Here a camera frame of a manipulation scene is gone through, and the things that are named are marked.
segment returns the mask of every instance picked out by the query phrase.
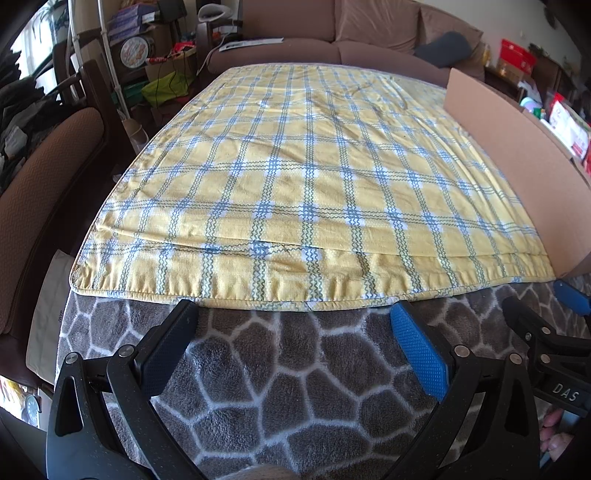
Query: red box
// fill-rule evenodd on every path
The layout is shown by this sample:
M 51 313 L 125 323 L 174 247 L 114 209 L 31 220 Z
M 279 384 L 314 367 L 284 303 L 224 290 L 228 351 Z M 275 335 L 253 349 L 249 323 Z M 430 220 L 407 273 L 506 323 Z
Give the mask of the red box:
M 531 75 L 537 59 L 525 48 L 504 38 L 501 42 L 501 58 L 507 63 Z

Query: dark blue pillow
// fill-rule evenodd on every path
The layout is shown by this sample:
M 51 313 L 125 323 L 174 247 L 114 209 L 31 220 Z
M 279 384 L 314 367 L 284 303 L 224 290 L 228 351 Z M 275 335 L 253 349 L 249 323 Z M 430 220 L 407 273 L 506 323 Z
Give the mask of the dark blue pillow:
M 437 40 L 419 45 L 414 56 L 438 68 L 451 67 L 461 60 L 470 58 L 472 49 L 466 37 L 458 32 L 446 32 Z

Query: sofa cushion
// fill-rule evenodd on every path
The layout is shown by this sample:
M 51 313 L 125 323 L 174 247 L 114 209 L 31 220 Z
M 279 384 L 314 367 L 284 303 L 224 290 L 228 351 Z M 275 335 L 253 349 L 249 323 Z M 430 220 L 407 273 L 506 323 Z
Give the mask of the sofa cushion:
M 470 77 L 474 77 L 476 80 L 484 82 L 484 65 L 482 64 L 482 56 L 484 55 L 485 48 L 486 44 L 480 42 L 472 51 L 472 55 L 468 59 L 457 62 L 453 67 Z
M 335 40 L 335 0 L 241 0 L 244 38 Z
M 341 0 L 336 39 L 410 53 L 417 41 L 420 8 L 411 0 Z
M 418 45 L 414 56 L 435 65 L 438 68 L 451 67 L 472 55 L 472 49 L 466 37 L 458 32 L 445 32 L 431 43 Z
M 215 51 L 207 68 L 211 73 L 220 74 L 232 67 L 286 62 L 340 64 L 339 49 L 332 43 L 313 38 L 286 38 L 283 43 Z
M 424 38 L 419 35 L 419 43 L 431 43 L 433 40 L 441 37 L 445 32 L 459 32 L 470 44 L 474 50 L 482 38 L 481 30 L 473 27 L 452 14 L 431 7 L 430 5 L 421 5 L 421 25 L 420 30 L 424 31 Z
M 412 55 L 354 41 L 335 42 L 343 65 L 381 70 L 447 86 L 449 69 L 438 69 Z

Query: finger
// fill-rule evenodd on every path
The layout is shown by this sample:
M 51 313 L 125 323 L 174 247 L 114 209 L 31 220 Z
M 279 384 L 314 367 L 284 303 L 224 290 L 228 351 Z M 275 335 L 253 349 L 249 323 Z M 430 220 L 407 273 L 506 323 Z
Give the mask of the finger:
M 540 440 L 542 442 L 545 440 L 550 440 L 554 435 L 556 435 L 555 427 L 545 427 L 540 430 Z
M 548 413 L 544 417 L 544 427 L 553 427 L 557 423 L 560 423 L 560 420 L 562 420 L 563 413 L 564 410 L 562 408 L 557 408 L 556 410 Z
M 559 433 L 552 437 L 548 444 L 548 453 L 554 462 L 564 453 L 572 439 L 573 436 L 568 433 Z

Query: blue clamp pad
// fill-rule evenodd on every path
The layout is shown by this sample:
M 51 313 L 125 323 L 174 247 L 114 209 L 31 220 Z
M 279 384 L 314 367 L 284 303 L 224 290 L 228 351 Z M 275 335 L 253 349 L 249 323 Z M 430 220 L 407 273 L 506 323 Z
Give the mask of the blue clamp pad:
M 429 338 L 417 326 L 402 302 L 390 310 L 390 323 L 396 340 L 411 364 L 427 395 L 443 400 L 449 388 L 449 367 Z
M 589 297 L 562 280 L 554 282 L 554 294 L 560 303 L 564 303 L 575 313 L 585 316 L 591 314 Z

